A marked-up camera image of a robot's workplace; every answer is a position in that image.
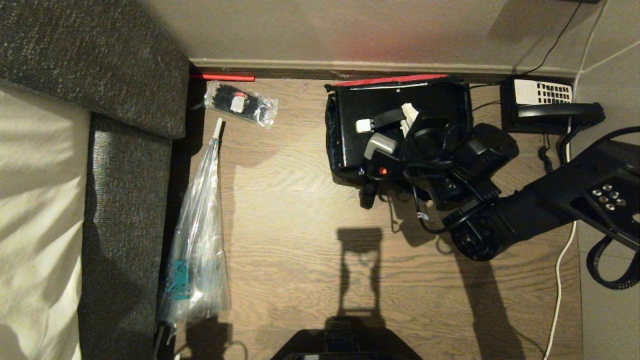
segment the telephone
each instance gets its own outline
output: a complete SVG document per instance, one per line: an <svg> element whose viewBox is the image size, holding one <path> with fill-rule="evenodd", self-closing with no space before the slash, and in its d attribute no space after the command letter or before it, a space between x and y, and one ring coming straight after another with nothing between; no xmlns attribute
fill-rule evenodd
<svg viewBox="0 0 640 360"><path fill-rule="evenodd" d="M570 85L509 78L500 85L502 129L509 133L566 134L568 119L582 128L604 119L593 104L573 103Z"/></svg>

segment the plastic bag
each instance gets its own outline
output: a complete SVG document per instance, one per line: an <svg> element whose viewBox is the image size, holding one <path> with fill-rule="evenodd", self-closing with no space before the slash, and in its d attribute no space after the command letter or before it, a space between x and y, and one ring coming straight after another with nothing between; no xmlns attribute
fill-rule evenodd
<svg viewBox="0 0 640 360"><path fill-rule="evenodd" d="M208 318L230 305L218 184L222 123L218 119L182 202L159 300L160 321Z"/></svg>
<svg viewBox="0 0 640 360"><path fill-rule="evenodd" d="M210 81L204 95L204 107L225 111L269 129L278 114L278 99Z"/></svg>

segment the white bedsheet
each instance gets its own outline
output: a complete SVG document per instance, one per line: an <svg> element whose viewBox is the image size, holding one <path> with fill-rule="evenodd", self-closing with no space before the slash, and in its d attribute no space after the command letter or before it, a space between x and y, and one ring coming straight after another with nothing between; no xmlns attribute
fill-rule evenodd
<svg viewBox="0 0 640 360"><path fill-rule="evenodd" d="M0 86L0 359L79 360L90 114Z"/></svg>

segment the wooden floor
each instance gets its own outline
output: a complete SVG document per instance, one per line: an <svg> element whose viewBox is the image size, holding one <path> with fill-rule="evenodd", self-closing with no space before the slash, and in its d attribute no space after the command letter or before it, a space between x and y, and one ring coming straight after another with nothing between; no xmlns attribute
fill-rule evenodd
<svg viewBox="0 0 640 360"><path fill-rule="evenodd" d="M554 264L570 226L476 263L453 250L446 236L420 228L408 194L390 190L371 210L360 208L358 189L335 184L329 170L325 83L242 84L279 99L268 130L207 110L205 143L216 119L227 121L220 173L232 309L180 333L183 358L270 359L296 332L321 329L337 314L341 283L348 283L343 308L373 309L368 314L375 322L423 359L542 358L556 302ZM498 99L496 86L472 90L475 106ZM476 123L499 126L497 105L474 116ZM536 156L542 137L514 137L519 157L493 178L503 195L544 174ZM192 174L203 151L192 159ZM341 272L343 262L349 274ZM561 270L552 357L581 359L576 241Z"/></svg>

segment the baseboard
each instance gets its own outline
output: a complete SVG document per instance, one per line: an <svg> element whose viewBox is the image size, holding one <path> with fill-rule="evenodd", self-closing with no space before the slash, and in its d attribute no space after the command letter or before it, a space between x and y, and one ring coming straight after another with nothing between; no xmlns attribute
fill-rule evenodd
<svg viewBox="0 0 640 360"><path fill-rule="evenodd" d="M469 65L440 63L376 63L364 61L289 61L289 60L229 60L192 58L191 62L202 71L234 74L255 74L265 78L354 79L388 74L453 74L474 81L495 81L508 75L525 72L530 68L514 71L505 65ZM537 76L550 79L573 79L575 70L542 67Z"/></svg>

